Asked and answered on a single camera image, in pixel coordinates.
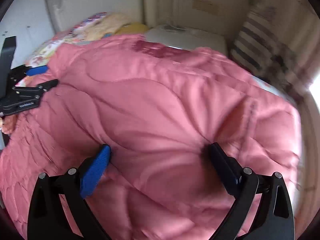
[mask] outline pink comforter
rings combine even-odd
[[[234,201],[201,154],[215,141],[243,167],[281,172],[293,194],[297,110],[218,52],[177,51],[142,39],[63,44],[49,72],[34,81],[60,84],[40,108],[20,114],[0,156],[0,190],[25,238],[38,174],[63,174],[103,143],[111,146],[111,163],[87,202],[113,239],[209,239]]]

